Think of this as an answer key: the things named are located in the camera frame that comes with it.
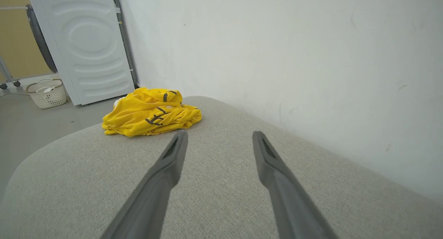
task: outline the yellow cloth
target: yellow cloth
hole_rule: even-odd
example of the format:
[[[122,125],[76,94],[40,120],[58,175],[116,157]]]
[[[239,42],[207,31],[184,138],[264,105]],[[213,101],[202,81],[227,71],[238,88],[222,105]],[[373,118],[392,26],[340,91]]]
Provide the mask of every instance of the yellow cloth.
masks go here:
[[[184,105],[179,91],[138,88],[118,101],[103,117],[105,135],[158,135],[174,129],[190,128],[201,121],[201,112]]]

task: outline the perforated basket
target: perforated basket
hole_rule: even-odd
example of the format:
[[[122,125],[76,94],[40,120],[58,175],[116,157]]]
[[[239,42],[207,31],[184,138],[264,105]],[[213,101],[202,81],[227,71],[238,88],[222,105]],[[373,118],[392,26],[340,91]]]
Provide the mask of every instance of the perforated basket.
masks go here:
[[[41,108],[52,108],[66,102],[65,87],[61,79],[41,79],[26,88],[26,92],[32,97],[35,104]]]

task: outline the basket rim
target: basket rim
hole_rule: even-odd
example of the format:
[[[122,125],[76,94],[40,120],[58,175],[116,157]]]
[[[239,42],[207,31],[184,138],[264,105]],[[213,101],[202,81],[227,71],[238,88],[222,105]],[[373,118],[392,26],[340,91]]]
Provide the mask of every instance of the basket rim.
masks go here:
[[[59,80],[62,84],[60,84],[60,85],[57,85],[57,86],[55,86],[55,87],[53,87],[53,88],[59,88],[59,87],[61,87],[61,86],[63,86],[63,81],[61,80],[61,79],[59,79],[59,78],[56,78],[56,79],[52,79],[53,81],[54,80]],[[37,84],[37,83],[32,83],[32,84],[29,84],[27,87],[26,87],[26,92],[28,93],[28,94],[33,94],[33,93],[36,93],[37,91],[29,91],[29,87],[31,87],[32,85],[35,85],[35,84]]]

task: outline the gray floor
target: gray floor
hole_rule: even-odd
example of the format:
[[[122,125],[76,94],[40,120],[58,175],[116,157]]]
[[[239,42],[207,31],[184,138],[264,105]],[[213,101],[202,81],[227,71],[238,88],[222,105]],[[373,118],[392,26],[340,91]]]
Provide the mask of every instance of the gray floor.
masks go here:
[[[41,147],[73,132],[100,123],[115,99],[86,106],[40,109],[30,96],[0,92],[0,197],[17,166]],[[25,94],[22,88],[13,93]]]

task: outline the white wall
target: white wall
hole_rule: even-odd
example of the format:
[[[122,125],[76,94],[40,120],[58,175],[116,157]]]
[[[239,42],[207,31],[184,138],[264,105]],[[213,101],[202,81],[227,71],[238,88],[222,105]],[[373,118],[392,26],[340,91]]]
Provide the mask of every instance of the white wall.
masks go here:
[[[443,203],[443,0],[122,0],[148,88],[205,95]]]

